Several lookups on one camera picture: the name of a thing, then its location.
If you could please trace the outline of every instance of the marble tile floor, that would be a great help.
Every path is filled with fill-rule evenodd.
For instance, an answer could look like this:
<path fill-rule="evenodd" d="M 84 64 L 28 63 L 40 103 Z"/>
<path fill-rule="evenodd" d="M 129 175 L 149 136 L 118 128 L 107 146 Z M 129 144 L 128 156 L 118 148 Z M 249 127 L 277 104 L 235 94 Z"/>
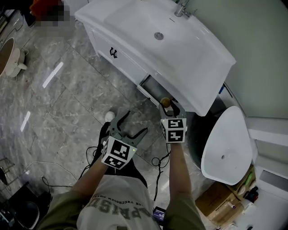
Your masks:
<path fill-rule="evenodd" d="M 13 28 L 19 28 L 22 16 L 16 13 L 0 39 L 5 39 Z M 148 127 L 148 133 L 138 145 L 133 160 L 145 177 L 151 198 L 154 198 L 158 168 L 151 163 L 153 157 L 166 155 L 166 144 L 160 133 L 159 112 L 128 78 L 103 57 L 98 57 L 89 41 L 83 24 L 75 22 L 68 37 L 42 36 L 37 27 L 29 28 L 25 22 L 18 32 L 13 32 L 19 48 L 29 51 L 28 69 L 17 79 L 0 78 L 0 156 L 15 164 L 8 173 L 10 186 L 0 183 L 1 196 L 9 198 L 19 187 L 29 181 L 36 193 L 48 190 L 41 180 L 44 175 L 51 185 L 73 185 L 75 179 L 55 162 L 78 178 L 87 165 L 86 149 L 96 146 L 99 132 L 108 111 L 119 113 L 130 109 L 124 130 L 130 135 Z M 46 88 L 44 80 L 63 62 L 64 66 Z M 26 112 L 31 115 L 23 132 L 21 124 Z M 193 197 L 197 198 L 212 181 L 204 178 L 194 165 L 187 145 L 184 145 Z M 88 160 L 92 160 L 92 151 Z M 67 188 L 51 188 L 51 193 Z M 169 203 L 169 165 L 163 169 L 159 180 L 155 206 L 166 208 Z M 202 214 L 207 229 L 214 226 Z"/>

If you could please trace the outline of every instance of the fiducial marker cube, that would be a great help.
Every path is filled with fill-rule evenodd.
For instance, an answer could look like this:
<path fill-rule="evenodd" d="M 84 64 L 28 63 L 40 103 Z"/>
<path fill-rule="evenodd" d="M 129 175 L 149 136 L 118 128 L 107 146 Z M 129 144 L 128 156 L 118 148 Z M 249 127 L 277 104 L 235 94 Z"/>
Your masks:
<path fill-rule="evenodd" d="M 102 163 L 121 169 L 132 159 L 137 148 L 109 136 L 102 149 Z"/>
<path fill-rule="evenodd" d="M 166 143 L 183 143 L 186 133 L 186 118 L 161 119 L 161 130 Z"/>

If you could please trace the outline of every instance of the white cable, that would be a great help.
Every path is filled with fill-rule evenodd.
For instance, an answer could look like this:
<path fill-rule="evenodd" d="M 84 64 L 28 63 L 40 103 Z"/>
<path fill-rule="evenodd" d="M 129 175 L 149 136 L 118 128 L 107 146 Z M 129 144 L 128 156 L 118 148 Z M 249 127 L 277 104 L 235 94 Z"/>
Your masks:
<path fill-rule="evenodd" d="M 73 175 L 71 172 L 69 172 L 67 169 L 65 169 L 62 165 L 60 165 L 60 164 L 58 164 L 58 163 L 55 163 L 55 162 L 46 162 L 46 161 L 37 161 L 37 160 L 32 161 L 32 162 L 26 167 L 26 169 L 25 169 L 24 172 L 26 172 L 27 169 L 28 169 L 33 163 L 35 163 L 35 162 L 37 162 L 37 163 L 42 163 L 42 164 L 56 164 L 56 165 L 59 165 L 59 166 L 60 166 L 61 168 L 63 168 L 66 172 L 68 172 L 69 174 L 71 174 L 72 177 L 74 177 L 74 175 Z"/>

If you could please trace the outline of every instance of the sink basin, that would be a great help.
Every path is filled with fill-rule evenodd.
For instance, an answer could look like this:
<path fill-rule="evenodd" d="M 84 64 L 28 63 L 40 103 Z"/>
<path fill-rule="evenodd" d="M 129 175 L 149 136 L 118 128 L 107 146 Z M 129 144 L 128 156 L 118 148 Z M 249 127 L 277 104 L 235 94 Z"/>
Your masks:
<path fill-rule="evenodd" d="M 94 0 L 75 16 L 133 53 L 185 99 L 184 108 L 204 116 L 236 61 L 197 18 L 176 17 L 176 8 L 172 0 Z"/>
<path fill-rule="evenodd" d="M 193 44 L 199 41 L 182 23 L 175 22 L 169 12 L 148 1 L 134 1 L 104 22 L 114 27 L 118 33 L 129 36 L 136 47 L 149 53 L 153 61 L 167 72 L 177 72 L 189 54 L 197 49 L 196 45 L 191 45 L 191 41 L 196 42 Z M 162 40 L 154 37 L 157 32 L 163 34 Z"/>

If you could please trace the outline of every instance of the faucet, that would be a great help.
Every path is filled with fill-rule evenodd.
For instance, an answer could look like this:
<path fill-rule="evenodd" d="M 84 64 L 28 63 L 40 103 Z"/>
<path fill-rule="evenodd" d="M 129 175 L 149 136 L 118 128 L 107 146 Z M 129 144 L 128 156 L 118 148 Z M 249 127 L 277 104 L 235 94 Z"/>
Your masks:
<path fill-rule="evenodd" d="M 175 3 L 178 4 L 177 10 L 175 11 L 175 16 L 176 17 L 181 17 L 183 14 L 185 14 L 186 16 L 190 17 L 191 13 L 189 13 L 186 10 L 186 5 L 190 0 L 185 0 L 185 1 L 181 1 L 181 0 L 176 0 Z"/>

